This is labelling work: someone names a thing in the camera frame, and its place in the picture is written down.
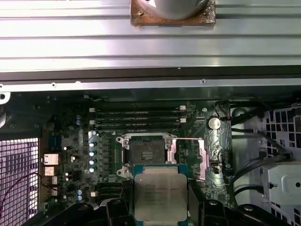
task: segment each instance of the screw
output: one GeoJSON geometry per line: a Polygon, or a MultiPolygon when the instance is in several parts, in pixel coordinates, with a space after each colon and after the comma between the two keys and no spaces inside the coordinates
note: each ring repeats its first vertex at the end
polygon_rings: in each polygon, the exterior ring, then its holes
{"type": "Polygon", "coordinates": [[[246,211],[253,211],[253,208],[251,206],[245,206],[244,209],[246,211]]]}
{"type": "Polygon", "coordinates": [[[211,201],[209,201],[209,204],[210,204],[210,205],[213,205],[213,206],[216,206],[218,203],[217,203],[217,201],[215,201],[215,200],[211,200],[211,201]]]}

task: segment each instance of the red wire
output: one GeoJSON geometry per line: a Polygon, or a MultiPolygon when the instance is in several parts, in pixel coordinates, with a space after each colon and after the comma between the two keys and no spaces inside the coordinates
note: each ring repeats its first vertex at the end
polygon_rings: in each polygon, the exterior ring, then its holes
{"type": "Polygon", "coordinates": [[[27,175],[19,178],[11,187],[9,187],[9,189],[5,192],[4,197],[3,197],[3,199],[2,199],[2,201],[0,203],[0,219],[2,218],[2,211],[3,211],[4,203],[5,203],[6,197],[8,196],[10,190],[13,189],[17,184],[19,184],[19,182],[21,180],[23,180],[24,178],[29,177],[31,175],[38,175],[40,177],[40,180],[42,180],[42,175],[40,175],[38,173],[30,173],[30,174],[27,174],[27,175]]]}

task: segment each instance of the black plastic part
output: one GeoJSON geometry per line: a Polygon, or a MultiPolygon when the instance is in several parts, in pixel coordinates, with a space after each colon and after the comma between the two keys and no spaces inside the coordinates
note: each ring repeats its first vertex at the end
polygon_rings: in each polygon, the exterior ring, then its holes
{"type": "Polygon", "coordinates": [[[92,206],[77,203],[50,219],[43,226],[81,226],[92,212],[92,206]]]}
{"type": "Polygon", "coordinates": [[[224,205],[217,200],[204,202],[202,214],[202,226],[228,226],[224,205]]]}
{"type": "Polygon", "coordinates": [[[201,224],[201,210],[206,197],[201,192],[196,181],[190,181],[188,185],[188,210],[191,220],[195,226],[201,224]]]}
{"type": "Polygon", "coordinates": [[[250,222],[252,225],[262,225],[262,226],[289,226],[288,223],[283,220],[273,216],[264,209],[252,205],[244,204],[238,207],[241,213],[241,217],[250,222]]]}
{"type": "Polygon", "coordinates": [[[107,203],[107,219],[109,226],[135,226],[134,217],[128,212],[123,200],[115,199],[107,203]]]}

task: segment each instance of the chip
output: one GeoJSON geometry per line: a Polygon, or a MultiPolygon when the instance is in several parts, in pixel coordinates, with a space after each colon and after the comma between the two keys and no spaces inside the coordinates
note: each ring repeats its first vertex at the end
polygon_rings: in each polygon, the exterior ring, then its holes
{"type": "Polygon", "coordinates": [[[165,141],[139,140],[130,142],[132,164],[164,164],[165,141]]]}
{"type": "Polygon", "coordinates": [[[219,201],[225,201],[226,200],[226,196],[224,194],[219,194],[218,197],[217,197],[217,199],[219,201]]]}

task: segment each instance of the cpu socket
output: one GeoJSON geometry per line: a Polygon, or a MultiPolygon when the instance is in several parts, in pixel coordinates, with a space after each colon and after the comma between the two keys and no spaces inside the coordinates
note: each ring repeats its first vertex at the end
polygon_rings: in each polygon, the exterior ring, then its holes
{"type": "Polygon", "coordinates": [[[122,144],[123,163],[117,175],[133,178],[134,164],[176,164],[174,138],[177,136],[168,133],[128,133],[117,137],[116,141],[122,144]]]}

